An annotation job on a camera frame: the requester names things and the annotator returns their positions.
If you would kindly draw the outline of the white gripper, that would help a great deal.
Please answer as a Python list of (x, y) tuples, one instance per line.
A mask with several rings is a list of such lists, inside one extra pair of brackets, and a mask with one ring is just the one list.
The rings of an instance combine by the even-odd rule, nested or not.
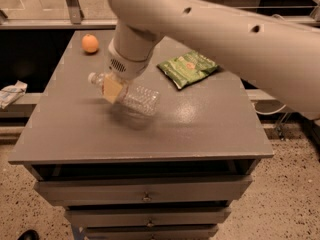
[[(114, 36), (107, 51), (107, 66), (124, 80), (139, 77), (149, 65), (155, 46), (163, 35), (134, 29), (122, 20), (117, 22)], [(111, 104), (117, 101), (123, 83), (109, 74), (104, 77), (103, 97)]]

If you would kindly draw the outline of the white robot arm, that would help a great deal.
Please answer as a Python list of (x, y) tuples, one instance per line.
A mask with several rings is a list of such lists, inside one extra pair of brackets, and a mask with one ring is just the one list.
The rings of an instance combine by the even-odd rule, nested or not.
[(320, 120), (320, 31), (201, 0), (107, 0), (118, 18), (109, 57), (134, 79), (168, 36), (314, 122)]

